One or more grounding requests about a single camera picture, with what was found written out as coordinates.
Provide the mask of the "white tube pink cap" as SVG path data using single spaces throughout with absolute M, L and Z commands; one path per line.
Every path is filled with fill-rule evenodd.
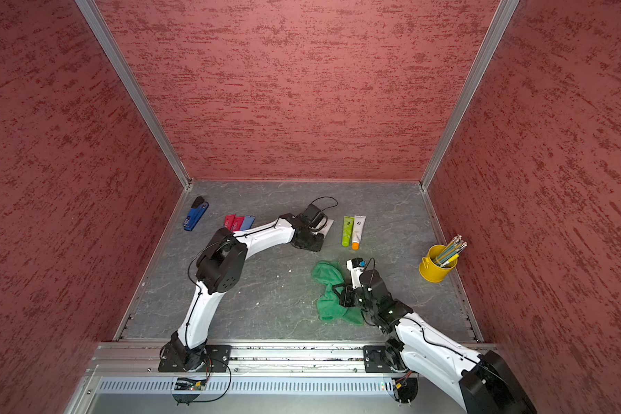
M 331 229 L 333 224 L 334 224 L 334 220 L 333 219 L 328 219 L 326 221 L 326 223 L 324 224 L 324 227 L 322 227 L 322 229 L 320 229 L 319 233 L 326 236 L 328 234 L 329 230 Z

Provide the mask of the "green microfiber cloth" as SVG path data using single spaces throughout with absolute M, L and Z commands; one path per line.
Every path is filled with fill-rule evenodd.
M 346 282 L 343 271 L 338 262 L 319 262 L 312 269 L 312 279 L 324 286 L 324 294 L 317 300 L 316 307 L 318 318 L 324 323 L 334 323 L 343 321 L 356 326 L 363 326 L 364 319 L 359 310 L 355 307 L 344 307 L 340 305 L 339 295 L 333 291 L 342 293 L 343 284 Z

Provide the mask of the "blue toothpaste tube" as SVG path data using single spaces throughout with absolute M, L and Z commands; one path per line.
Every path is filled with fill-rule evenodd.
M 251 229 L 253 224 L 254 224 L 254 222 L 255 222 L 255 217 L 253 217 L 253 216 L 246 216 L 243 219 L 243 223 L 241 224 L 240 231 L 245 231 L 245 230 Z

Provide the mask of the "pink toothpaste tube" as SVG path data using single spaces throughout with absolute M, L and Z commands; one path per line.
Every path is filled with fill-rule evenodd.
M 235 217 L 231 226 L 232 231 L 239 231 L 243 227 L 245 217 Z
M 236 216 L 234 214 L 232 215 L 227 215 L 224 218 L 224 228 L 226 229 L 232 229 L 233 224 L 234 224 L 234 220 L 236 219 Z

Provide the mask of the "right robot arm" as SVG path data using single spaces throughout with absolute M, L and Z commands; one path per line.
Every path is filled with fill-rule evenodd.
M 403 373 L 394 398 L 409 404 L 417 396 L 417 374 L 447 394 L 467 413 L 535 413 L 536 407 L 503 357 L 482 354 L 430 326 L 393 298 L 379 272 L 357 258 L 347 262 L 350 281 L 333 286 L 339 302 L 387 336 L 381 364 Z

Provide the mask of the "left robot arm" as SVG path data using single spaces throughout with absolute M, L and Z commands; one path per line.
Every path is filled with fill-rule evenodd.
M 324 212 L 286 214 L 270 224 L 233 232 L 219 229 L 193 262 L 197 272 L 193 300 L 184 322 L 160 351 L 161 373 L 194 373 L 210 367 L 206 349 L 209 330 L 217 308 L 229 290 L 241 279 L 246 260 L 283 244 L 310 252 L 321 250 L 333 221 Z

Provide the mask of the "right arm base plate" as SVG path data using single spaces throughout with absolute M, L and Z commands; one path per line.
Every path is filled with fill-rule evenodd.
M 364 346 L 362 350 L 365 371 L 369 374 L 405 373 L 408 371 L 400 352 L 390 345 L 369 345 Z

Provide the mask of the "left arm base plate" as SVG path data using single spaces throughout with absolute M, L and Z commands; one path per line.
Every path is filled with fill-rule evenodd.
M 229 345 L 210 345 L 202 352 L 192 353 L 186 361 L 177 355 L 171 344 L 160 351 L 159 373 L 226 373 L 232 347 Z

